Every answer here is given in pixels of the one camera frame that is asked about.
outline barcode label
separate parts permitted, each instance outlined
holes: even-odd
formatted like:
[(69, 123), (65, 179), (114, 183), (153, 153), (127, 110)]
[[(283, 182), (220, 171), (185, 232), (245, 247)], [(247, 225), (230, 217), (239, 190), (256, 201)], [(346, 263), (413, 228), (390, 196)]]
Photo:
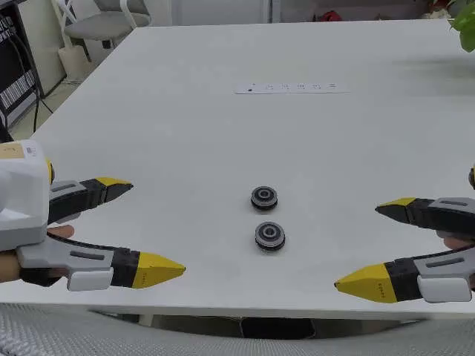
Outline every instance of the barcode label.
[(33, 87), (33, 72), (29, 70), (25, 76), (20, 76), (10, 87), (0, 93), (0, 100), (3, 106), (8, 109)]
[(13, 26), (12, 19), (8, 16), (0, 20), (0, 43), (13, 36), (16, 28)]

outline leaf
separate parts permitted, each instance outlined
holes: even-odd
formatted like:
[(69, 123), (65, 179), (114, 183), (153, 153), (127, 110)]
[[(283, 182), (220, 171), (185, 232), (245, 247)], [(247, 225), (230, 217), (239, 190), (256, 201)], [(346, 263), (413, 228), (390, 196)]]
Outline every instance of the leaf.
[(475, 24), (475, 2), (465, 6), (451, 23), (457, 31), (462, 31), (464, 27), (470, 24)]
[(475, 50), (475, 24), (460, 31), (460, 44), (469, 53)]

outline white wall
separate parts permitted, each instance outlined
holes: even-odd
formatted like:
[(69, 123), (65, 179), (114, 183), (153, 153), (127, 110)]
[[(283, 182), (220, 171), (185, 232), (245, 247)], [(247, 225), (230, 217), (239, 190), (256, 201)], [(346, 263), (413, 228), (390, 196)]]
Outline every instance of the white wall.
[(173, 24), (259, 24), (267, 22), (268, 0), (171, 0)]

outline gray chair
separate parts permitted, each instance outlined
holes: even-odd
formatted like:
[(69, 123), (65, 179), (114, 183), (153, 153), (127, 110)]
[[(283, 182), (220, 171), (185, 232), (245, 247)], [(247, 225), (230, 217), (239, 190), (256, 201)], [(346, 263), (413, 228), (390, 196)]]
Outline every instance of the gray chair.
[(56, 0), (63, 12), (62, 31), (73, 39), (92, 39), (110, 42), (126, 37), (135, 27), (149, 26), (151, 16), (143, 0), (94, 0), (100, 13), (86, 19), (77, 19), (73, 0)]
[(473, 320), (429, 320), (328, 340), (251, 340), (146, 328), (68, 307), (0, 305), (9, 356), (469, 356)]

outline ball bearing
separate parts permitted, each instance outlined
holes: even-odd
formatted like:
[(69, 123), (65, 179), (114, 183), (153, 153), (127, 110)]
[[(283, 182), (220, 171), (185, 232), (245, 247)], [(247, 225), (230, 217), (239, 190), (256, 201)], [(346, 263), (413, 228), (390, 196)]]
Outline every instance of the ball bearing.
[(275, 222), (263, 222), (255, 229), (255, 243), (266, 251), (280, 250), (285, 244), (282, 226)]
[(258, 210), (271, 210), (277, 205), (277, 191), (266, 186), (257, 187), (252, 191), (251, 203)]

